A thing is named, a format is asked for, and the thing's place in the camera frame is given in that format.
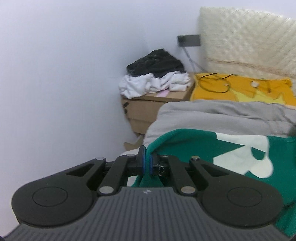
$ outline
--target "electrical outlet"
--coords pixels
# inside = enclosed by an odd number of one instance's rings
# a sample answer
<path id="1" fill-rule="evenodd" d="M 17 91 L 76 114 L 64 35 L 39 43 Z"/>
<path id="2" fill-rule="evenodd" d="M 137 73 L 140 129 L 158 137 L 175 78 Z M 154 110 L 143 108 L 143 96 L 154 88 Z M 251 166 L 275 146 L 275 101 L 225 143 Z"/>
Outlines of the electrical outlet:
<path id="1" fill-rule="evenodd" d="M 200 36 L 196 35 L 179 35 L 177 36 L 179 47 L 201 46 Z"/>

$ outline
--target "pink paper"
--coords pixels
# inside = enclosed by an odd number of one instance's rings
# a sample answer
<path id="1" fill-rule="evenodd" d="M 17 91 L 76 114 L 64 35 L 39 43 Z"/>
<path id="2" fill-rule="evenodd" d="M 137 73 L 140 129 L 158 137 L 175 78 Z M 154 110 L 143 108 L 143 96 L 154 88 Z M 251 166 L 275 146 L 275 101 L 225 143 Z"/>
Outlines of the pink paper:
<path id="1" fill-rule="evenodd" d="M 165 90 L 159 91 L 156 96 L 157 97 L 166 97 L 169 92 L 170 91 L 168 89 L 165 89 Z"/>

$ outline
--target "green cloth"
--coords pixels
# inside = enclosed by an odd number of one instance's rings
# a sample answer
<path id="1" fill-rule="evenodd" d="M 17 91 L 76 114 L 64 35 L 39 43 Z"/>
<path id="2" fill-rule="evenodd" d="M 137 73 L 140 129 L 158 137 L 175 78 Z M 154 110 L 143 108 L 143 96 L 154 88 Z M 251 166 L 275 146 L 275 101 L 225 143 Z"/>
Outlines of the green cloth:
<path id="1" fill-rule="evenodd" d="M 259 178 L 251 172 L 245 176 L 268 183 L 275 187 L 282 195 L 284 204 L 289 205 L 296 200 L 296 137 L 273 137 L 267 136 L 269 142 L 269 159 L 273 165 L 272 175 L 267 178 Z M 231 152 L 244 145 L 227 141 L 217 140 L 217 134 L 210 131 L 193 129 L 178 129 L 168 132 L 153 143 L 146 150 L 146 173 L 137 177 L 134 187 L 162 187 L 159 177 L 151 176 L 150 154 L 167 154 L 177 156 L 183 162 L 189 162 L 191 156 L 200 156 L 202 160 L 213 163 L 213 158 L 221 154 Z M 258 161 L 262 160 L 265 153 L 252 147 L 252 155 Z M 293 214 L 293 206 L 283 212 L 277 224 L 286 234 L 296 232 L 296 212 Z"/>

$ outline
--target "pile of clothes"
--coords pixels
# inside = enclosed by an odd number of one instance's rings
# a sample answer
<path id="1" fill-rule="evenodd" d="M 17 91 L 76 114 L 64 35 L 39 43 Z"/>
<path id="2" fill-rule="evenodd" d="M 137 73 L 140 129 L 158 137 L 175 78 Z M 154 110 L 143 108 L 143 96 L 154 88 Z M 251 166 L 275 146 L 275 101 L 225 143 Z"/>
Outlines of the pile of clothes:
<path id="1" fill-rule="evenodd" d="M 185 91 L 190 86 L 182 62 L 164 49 L 152 51 L 126 69 L 128 74 L 120 81 L 119 90 L 128 99 L 165 89 Z"/>

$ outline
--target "yellow blanket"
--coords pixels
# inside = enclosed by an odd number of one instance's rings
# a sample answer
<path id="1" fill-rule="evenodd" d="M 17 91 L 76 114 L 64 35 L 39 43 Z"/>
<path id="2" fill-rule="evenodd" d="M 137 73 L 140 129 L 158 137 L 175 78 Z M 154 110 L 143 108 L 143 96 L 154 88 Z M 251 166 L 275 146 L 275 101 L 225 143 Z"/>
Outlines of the yellow blanket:
<path id="1" fill-rule="evenodd" d="M 190 100 L 262 101 L 296 106 L 289 78 L 266 80 L 210 73 L 196 74 L 195 77 L 196 85 Z"/>

